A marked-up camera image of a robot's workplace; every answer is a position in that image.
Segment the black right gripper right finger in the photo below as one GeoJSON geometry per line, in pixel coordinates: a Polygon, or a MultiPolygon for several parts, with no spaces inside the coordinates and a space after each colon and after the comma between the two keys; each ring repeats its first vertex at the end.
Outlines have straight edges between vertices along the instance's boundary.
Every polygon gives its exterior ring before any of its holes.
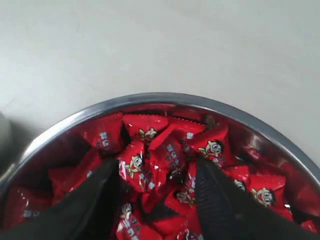
{"type": "Polygon", "coordinates": [[[195,203],[206,240],[318,240],[306,230],[256,202],[214,163],[196,161],[195,203]]]}

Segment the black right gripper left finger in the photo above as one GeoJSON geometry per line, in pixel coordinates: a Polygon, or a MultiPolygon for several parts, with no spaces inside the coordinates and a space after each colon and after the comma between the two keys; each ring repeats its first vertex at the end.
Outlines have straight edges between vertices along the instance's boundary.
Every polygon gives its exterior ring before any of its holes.
{"type": "Polygon", "coordinates": [[[104,161],[60,203],[0,234],[2,240],[108,240],[120,203],[119,162],[104,161]]]}

